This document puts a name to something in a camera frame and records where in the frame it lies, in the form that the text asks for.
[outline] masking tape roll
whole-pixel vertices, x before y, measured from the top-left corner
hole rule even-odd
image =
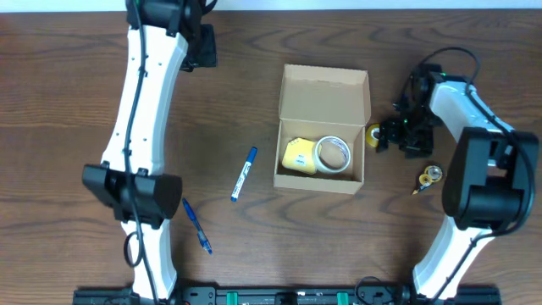
[[[429,165],[425,168],[425,174],[429,175],[431,180],[435,182],[439,182],[440,179],[442,179],[442,169],[436,165]]]
[[[342,153],[342,157],[343,157],[343,164],[340,168],[331,169],[322,163],[322,159],[320,158],[320,151],[322,150],[322,143],[325,143],[325,142],[330,142],[336,145],[340,149],[340,152]],[[341,138],[337,136],[325,136],[316,143],[316,146],[314,147],[312,151],[312,159],[314,160],[314,163],[316,164],[317,171],[321,173],[325,173],[325,174],[337,174],[345,170],[350,164],[350,161],[351,161],[350,148],[348,147],[348,144],[346,144],[345,141],[343,141]]]
[[[372,124],[367,128],[365,132],[365,142],[370,147],[377,147],[379,145],[379,138],[376,136],[380,133],[380,124]]]
[[[422,186],[429,186],[431,183],[433,183],[433,181],[431,180],[431,177],[427,174],[421,174],[418,177],[418,180],[420,181],[420,184]]]

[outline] blue pen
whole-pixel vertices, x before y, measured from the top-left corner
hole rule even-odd
[[[209,254],[213,255],[213,249],[211,249],[211,244],[209,243],[209,240],[205,236],[205,233],[203,233],[202,227],[200,226],[200,223],[197,221],[196,214],[192,210],[190,204],[186,201],[186,199],[183,198],[183,205],[185,206],[186,213],[188,214],[188,218],[192,220],[192,224],[196,227],[197,230],[197,238],[200,240],[200,245],[202,245],[204,250],[207,250]]]
[[[241,171],[241,174],[239,175],[239,179],[237,180],[237,183],[235,184],[234,191],[231,193],[231,201],[236,202],[237,198],[239,198],[239,193],[241,192],[241,188],[243,187],[243,183],[245,183],[246,177],[248,176],[248,171],[251,170],[252,163],[254,162],[254,158],[256,157],[257,148],[253,147],[251,149],[251,152],[248,154],[248,158],[246,159],[245,166],[243,166],[243,170]]]

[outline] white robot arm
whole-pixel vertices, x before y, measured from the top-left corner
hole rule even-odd
[[[513,232],[528,217],[538,139],[498,119],[479,98],[472,79],[446,75],[426,60],[411,75],[415,105],[403,95],[395,104],[401,117],[381,124],[380,142],[384,140],[383,149],[391,141],[407,156],[426,156],[433,147],[433,125],[441,121],[458,143],[442,194],[447,215],[429,252],[413,270],[416,293],[434,302],[454,297],[483,247]],[[488,175],[488,167],[506,174]]]
[[[180,177],[163,174],[169,105],[180,70],[216,66],[213,27],[200,25],[212,7],[199,0],[145,0],[129,1],[127,9],[128,67],[117,122],[101,164],[85,167],[83,183],[113,208],[128,236],[132,293],[158,303],[170,301],[177,280],[169,220],[182,192]]]

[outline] pen cap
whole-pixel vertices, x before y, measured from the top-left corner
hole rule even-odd
[[[251,149],[251,152],[248,154],[248,158],[246,159],[247,162],[254,162],[254,158],[256,157],[257,148],[253,147]]]

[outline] cardboard box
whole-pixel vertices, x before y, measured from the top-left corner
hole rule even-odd
[[[355,194],[363,185],[365,124],[370,116],[367,71],[285,65],[274,186]],[[307,175],[282,166],[289,141],[318,141],[323,136],[338,136],[348,144],[351,162],[345,171]]]

